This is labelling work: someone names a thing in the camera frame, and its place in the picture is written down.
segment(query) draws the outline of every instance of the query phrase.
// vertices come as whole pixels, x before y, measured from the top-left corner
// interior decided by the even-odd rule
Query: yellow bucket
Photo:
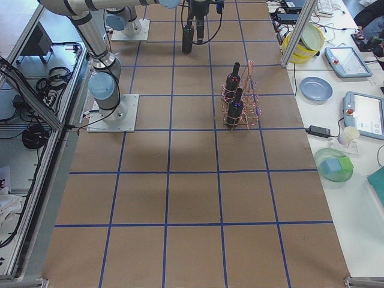
[[[321,47],[317,50],[309,50],[304,46],[304,44],[299,42],[296,47],[296,50],[294,51],[290,59],[292,63],[296,63],[296,64],[306,63],[310,58],[316,55],[323,47],[325,43],[323,32],[318,27],[315,27],[315,28],[316,28],[316,31],[319,33],[319,37],[321,39]],[[291,36],[291,33],[287,35],[287,37],[284,39],[283,43],[281,44],[281,50],[283,51],[283,53],[287,49],[290,36]]]

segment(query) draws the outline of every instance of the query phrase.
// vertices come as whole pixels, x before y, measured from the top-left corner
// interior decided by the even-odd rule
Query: metal base plate
[[[149,19],[139,19],[139,22],[142,25],[142,30],[139,33],[129,37],[123,34],[121,31],[114,31],[111,40],[115,42],[148,41],[149,24],[151,21]]]
[[[127,115],[122,120],[105,121],[99,113],[91,114],[89,123],[98,121],[87,127],[88,132],[134,132],[136,124],[137,108],[139,106],[138,94],[122,94],[121,101],[127,106]],[[98,109],[96,101],[92,109]]]

